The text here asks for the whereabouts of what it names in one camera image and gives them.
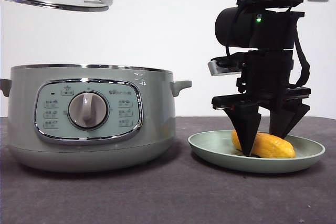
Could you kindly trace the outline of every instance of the metal band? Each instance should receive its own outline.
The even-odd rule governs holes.
[[[105,68],[105,69],[126,69],[126,70],[143,70],[154,72],[165,72],[173,74],[173,72],[157,68],[144,68],[133,66],[118,66],[118,65],[87,65],[87,64],[37,64],[37,65],[21,65],[14,66],[13,69],[27,69],[27,68]]]
[[[54,83],[70,83],[70,82],[96,82],[96,83],[114,83],[114,84],[121,84],[121,85],[126,85],[130,86],[136,94],[137,100],[138,100],[138,108],[139,108],[139,120],[136,123],[136,125],[133,127],[128,132],[125,132],[120,135],[114,135],[114,136],[107,136],[107,137],[91,137],[91,138],[66,138],[66,137],[55,137],[48,135],[43,132],[42,129],[40,129],[37,125],[37,120],[36,120],[36,110],[37,110],[37,104],[38,104],[38,98],[40,91],[42,90],[43,87],[49,85],[49,84],[54,84]],[[107,79],[69,79],[69,80],[52,80],[44,83],[38,90],[37,96],[36,96],[36,102],[35,102],[35,109],[34,109],[34,126],[36,132],[40,135],[41,139],[44,141],[51,143],[51,144],[64,144],[64,145],[98,145],[98,144],[108,144],[108,143],[113,143],[115,141],[119,140],[124,140],[124,139],[129,139],[133,137],[139,129],[141,128],[144,120],[144,115],[143,115],[143,106],[142,106],[142,99],[140,95],[140,90],[138,87],[131,82],[128,81],[118,81],[118,80],[107,80]]]

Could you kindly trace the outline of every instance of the gray table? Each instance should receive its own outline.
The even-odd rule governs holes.
[[[260,130],[267,130],[263,118]],[[8,152],[1,120],[1,223],[336,223],[336,120],[304,118],[291,132],[327,151],[309,169],[236,172],[195,156],[187,137],[232,129],[228,118],[177,118],[176,142],[143,165],[93,174],[25,167]]]

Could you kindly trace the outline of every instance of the control knob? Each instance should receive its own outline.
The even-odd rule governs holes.
[[[72,99],[68,111],[75,125],[88,129],[103,123],[108,107],[104,98],[97,93],[85,92]]]

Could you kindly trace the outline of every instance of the black cable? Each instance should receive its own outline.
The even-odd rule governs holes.
[[[294,33],[294,40],[295,40],[295,48],[296,48],[296,52],[298,53],[298,57],[299,57],[299,61],[301,64],[301,75],[299,80],[296,82],[296,84],[290,84],[289,87],[291,89],[294,88],[298,88],[298,87],[302,87],[303,85],[305,85],[309,79],[309,75],[310,75],[310,65],[307,62],[307,59],[305,57],[305,54],[302,51],[302,47],[299,41],[299,34],[298,34],[298,29],[297,27],[295,28],[295,33]]]
[[[243,2],[241,2],[239,5],[238,5],[238,10],[235,14],[235,17],[233,18],[233,21],[232,23],[230,24],[230,27],[229,27],[229,32],[228,32],[228,35],[227,35],[227,38],[226,38],[226,41],[225,41],[225,50],[226,50],[226,56],[230,56],[230,50],[229,50],[229,43],[230,43],[230,38],[231,38],[231,34],[232,34],[232,30],[233,30],[233,24],[237,22],[237,19],[238,17],[240,16],[241,12],[243,11],[243,9],[245,8],[246,6],[246,3],[248,2],[249,0],[243,0]]]
[[[290,6],[289,6],[287,12],[290,12],[290,10],[292,10],[292,8],[293,8],[293,2],[291,0],[288,0],[288,1],[290,3]]]

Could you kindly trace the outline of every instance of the white wall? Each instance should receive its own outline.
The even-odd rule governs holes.
[[[305,2],[299,21],[302,47],[311,63],[309,115],[336,119],[336,0]],[[238,76],[211,77],[208,61],[224,55],[214,23],[235,0],[114,0],[104,13],[79,13],[1,1],[1,77],[10,67],[35,63],[99,63],[172,70],[175,80],[192,80],[176,101],[179,116],[222,116],[213,96],[237,93]],[[292,82],[299,77],[296,58]],[[1,115],[7,99],[1,95]]]

